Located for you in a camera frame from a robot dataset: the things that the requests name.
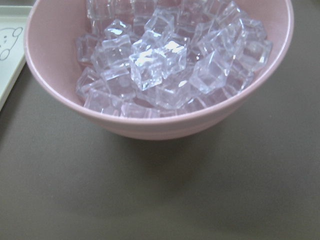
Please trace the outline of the pink bowl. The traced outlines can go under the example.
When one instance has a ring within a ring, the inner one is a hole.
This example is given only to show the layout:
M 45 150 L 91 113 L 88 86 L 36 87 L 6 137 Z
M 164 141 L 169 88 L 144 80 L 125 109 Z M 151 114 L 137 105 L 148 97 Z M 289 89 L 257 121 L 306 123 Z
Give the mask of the pink bowl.
M 212 107 L 164 118 L 126 118 L 98 113 L 83 107 L 76 95 L 82 73 L 75 39 L 89 29 L 83 0 L 37 0 L 24 32 L 27 65 L 38 83 L 57 101 L 102 128 L 133 139 L 171 140 L 202 132 L 236 111 L 276 71 L 283 61 L 294 32 L 290 0 L 240 0 L 238 5 L 262 21 L 273 47 L 266 66 L 240 94 Z

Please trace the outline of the pile of clear ice cubes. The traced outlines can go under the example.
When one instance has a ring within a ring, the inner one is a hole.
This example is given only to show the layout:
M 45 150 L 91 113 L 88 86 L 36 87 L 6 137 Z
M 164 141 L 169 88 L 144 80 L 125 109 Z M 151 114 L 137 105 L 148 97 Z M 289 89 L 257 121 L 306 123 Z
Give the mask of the pile of clear ice cubes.
M 273 44 L 232 0 L 88 0 L 75 86 L 85 108 L 151 119 L 192 113 L 246 89 Z

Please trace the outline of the cream rabbit serving tray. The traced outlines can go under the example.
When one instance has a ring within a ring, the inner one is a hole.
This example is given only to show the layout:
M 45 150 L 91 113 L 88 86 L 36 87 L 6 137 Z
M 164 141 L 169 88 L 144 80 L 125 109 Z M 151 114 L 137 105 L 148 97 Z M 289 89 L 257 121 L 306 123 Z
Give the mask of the cream rabbit serving tray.
M 24 31 L 31 6 L 0 7 L 0 106 L 3 107 L 25 63 Z

